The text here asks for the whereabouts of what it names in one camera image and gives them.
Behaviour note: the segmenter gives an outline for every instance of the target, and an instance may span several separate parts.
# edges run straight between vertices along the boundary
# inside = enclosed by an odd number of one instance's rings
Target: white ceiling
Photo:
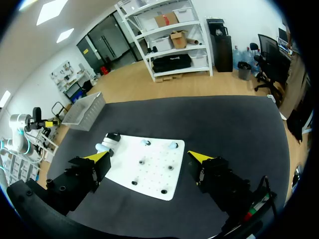
[[[43,4],[38,0],[18,12],[0,43],[0,95],[14,93],[41,63],[68,44],[76,44],[92,21],[118,0],[69,0],[61,14],[36,26]],[[60,33],[74,28],[71,36],[56,43]]]

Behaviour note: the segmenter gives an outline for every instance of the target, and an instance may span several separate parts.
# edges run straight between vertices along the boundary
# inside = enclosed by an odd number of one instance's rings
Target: black bag
[[[165,72],[190,67],[191,58],[188,54],[171,55],[153,61],[154,72]]]

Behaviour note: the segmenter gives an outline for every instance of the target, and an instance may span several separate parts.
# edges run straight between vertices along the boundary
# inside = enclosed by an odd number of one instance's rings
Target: trash can
[[[248,81],[250,77],[251,65],[249,65],[247,62],[240,61],[238,62],[238,69],[239,69],[238,71],[239,78],[245,81]]]

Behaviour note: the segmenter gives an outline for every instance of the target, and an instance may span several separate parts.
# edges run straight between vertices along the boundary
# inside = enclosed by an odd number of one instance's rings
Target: shelf
[[[127,17],[132,16],[132,15],[137,15],[140,12],[147,10],[148,8],[151,8],[152,6],[156,6],[156,5],[159,5],[159,4],[167,2],[167,1],[171,1],[171,0],[157,0],[156,2],[142,6],[139,9],[136,9],[135,11],[132,11],[131,13],[124,15],[124,17],[127,18]]]
[[[152,57],[162,56],[162,55],[166,55],[166,54],[177,53],[177,52],[182,52],[182,51],[189,51],[189,50],[196,50],[196,49],[206,49],[206,46],[205,45],[188,44],[186,46],[186,48],[183,48],[183,49],[173,48],[172,50],[168,50],[168,51],[160,51],[160,52],[156,52],[156,53],[147,54],[145,57],[152,58]]]
[[[168,29],[181,27],[181,26],[196,25],[196,24],[200,24],[200,22],[199,21],[187,21],[187,22],[181,22],[181,23],[177,23],[177,24],[173,24],[173,25],[164,26],[164,27],[159,27],[159,28],[156,28],[154,30],[147,31],[147,32],[145,32],[145,33],[143,33],[141,35],[136,36],[136,39],[140,39],[140,38],[146,37],[148,35],[151,35],[151,34],[154,34],[154,33],[158,33],[158,32],[161,32],[161,31],[165,31],[165,30],[168,30]]]
[[[173,71],[158,72],[158,73],[154,73],[154,77],[173,75],[173,74],[179,74],[179,73],[198,72],[198,71],[209,71],[209,67],[207,66],[207,67],[201,67],[201,68],[194,68],[192,66],[192,67],[173,70]]]

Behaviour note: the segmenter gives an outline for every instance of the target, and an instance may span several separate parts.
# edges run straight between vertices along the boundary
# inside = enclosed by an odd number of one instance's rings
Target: black cable
[[[276,219],[276,218],[277,218],[277,210],[276,210],[276,206],[275,206],[275,203],[274,203],[273,195],[272,195],[271,190],[270,190],[269,180],[268,180],[268,177],[267,177],[267,176],[265,176],[265,182],[266,182],[267,192],[268,192],[268,194],[269,194],[269,200],[270,200],[270,203],[271,203],[271,207],[272,207],[272,209],[273,209],[274,217],[275,217],[275,219]]]

